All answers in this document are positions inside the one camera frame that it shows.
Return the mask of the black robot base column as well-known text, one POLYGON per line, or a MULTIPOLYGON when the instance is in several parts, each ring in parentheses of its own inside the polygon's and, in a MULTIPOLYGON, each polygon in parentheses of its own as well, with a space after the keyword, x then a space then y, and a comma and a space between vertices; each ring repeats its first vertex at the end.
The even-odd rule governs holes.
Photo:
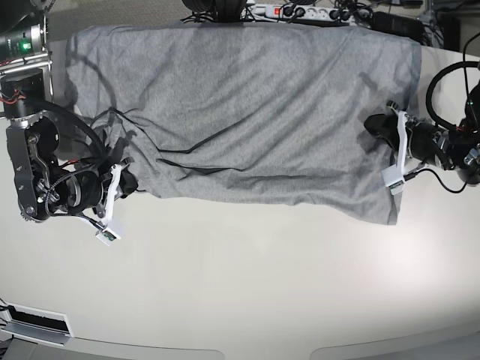
POLYGON ((216 0, 217 20, 222 23, 231 23, 240 20, 244 6, 245 4, 242 0, 216 0))

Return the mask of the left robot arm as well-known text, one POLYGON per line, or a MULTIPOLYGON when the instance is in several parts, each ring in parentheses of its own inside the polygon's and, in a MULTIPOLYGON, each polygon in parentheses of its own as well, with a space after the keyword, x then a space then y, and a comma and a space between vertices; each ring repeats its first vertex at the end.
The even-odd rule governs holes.
POLYGON ((475 34, 463 46, 461 61, 445 67, 430 81, 425 95, 430 118, 411 117, 389 101, 390 115, 376 114, 365 120, 365 130, 396 154, 395 162, 382 171, 391 194, 401 193, 404 185, 421 173, 432 173, 451 194, 479 185, 479 86, 469 88, 467 75, 469 68, 479 69, 479 62, 466 60, 468 46, 478 38, 475 34), (453 124, 436 113, 433 96, 440 80, 459 69, 466 90, 465 116, 459 124, 453 124))

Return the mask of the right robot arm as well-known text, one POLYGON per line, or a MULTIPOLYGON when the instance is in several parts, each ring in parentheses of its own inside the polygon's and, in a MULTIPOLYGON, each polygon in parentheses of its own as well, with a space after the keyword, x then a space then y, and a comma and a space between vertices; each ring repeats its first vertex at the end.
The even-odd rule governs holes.
POLYGON ((19 209, 27 221, 76 217, 105 230, 119 197, 137 188, 130 160, 114 163, 103 140, 77 115, 53 103, 50 6, 43 1, 1 2, 1 117, 14 168, 19 209), (88 157, 59 163, 57 122, 81 131, 88 157))

